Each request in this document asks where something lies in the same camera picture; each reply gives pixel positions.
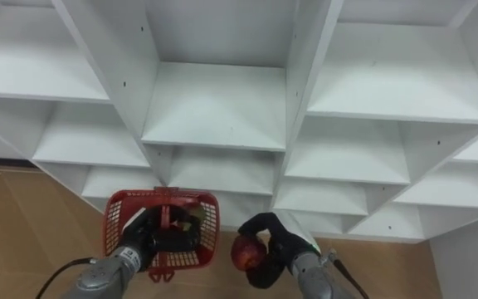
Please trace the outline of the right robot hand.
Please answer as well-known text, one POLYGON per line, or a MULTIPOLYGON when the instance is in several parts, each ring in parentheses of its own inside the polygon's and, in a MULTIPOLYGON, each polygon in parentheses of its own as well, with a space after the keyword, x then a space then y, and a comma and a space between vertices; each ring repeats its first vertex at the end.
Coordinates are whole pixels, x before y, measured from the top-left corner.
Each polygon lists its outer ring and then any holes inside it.
POLYGON ((246 270, 249 284, 258 289, 271 287, 287 269, 291 272, 291 263, 296 256, 311 252, 317 257, 320 250, 312 243, 287 230, 275 213, 259 213, 237 230, 241 236, 256 240, 256 235, 264 230, 271 234, 267 255, 255 267, 246 270))

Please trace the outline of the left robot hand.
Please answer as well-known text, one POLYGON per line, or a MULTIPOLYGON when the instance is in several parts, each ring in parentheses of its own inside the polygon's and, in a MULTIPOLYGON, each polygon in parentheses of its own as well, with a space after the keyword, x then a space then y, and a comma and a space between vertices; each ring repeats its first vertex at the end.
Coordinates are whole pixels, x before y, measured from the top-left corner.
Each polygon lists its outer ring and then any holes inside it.
POLYGON ((124 225, 120 247, 136 250, 140 256, 139 271, 147 270, 159 252, 191 252, 201 243, 201 219, 176 205, 164 204, 141 208, 124 225), (169 208, 169 221, 182 228, 161 226, 162 208, 169 208))

